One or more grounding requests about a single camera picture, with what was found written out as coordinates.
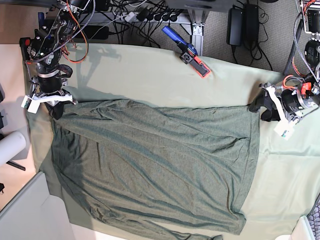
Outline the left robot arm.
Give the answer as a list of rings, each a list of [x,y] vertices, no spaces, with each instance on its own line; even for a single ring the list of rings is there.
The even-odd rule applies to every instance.
[[[260,84],[260,93],[249,105],[257,113],[265,108],[261,120],[294,126],[320,108],[320,2],[297,0],[298,15],[293,26],[293,43],[276,84]]]

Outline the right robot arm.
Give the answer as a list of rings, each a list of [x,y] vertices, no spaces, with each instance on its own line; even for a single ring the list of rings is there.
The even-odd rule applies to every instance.
[[[58,120],[66,104],[76,104],[71,93],[64,89],[73,70],[61,64],[60,59],[69,55],[67,44],[75,37],[88,39],[84,29],[89,23],[80,23],[85,10],[95,14],[96,1],[55,0],[48,13],[38,13],[39,27],[34,31],[34,38],[19,40],[26,70],[29,71],[31,65],[35,67],[35,75],[28,77],[29,93],[21,104],[29,113],[37,113],[44,104],[49,115]]]

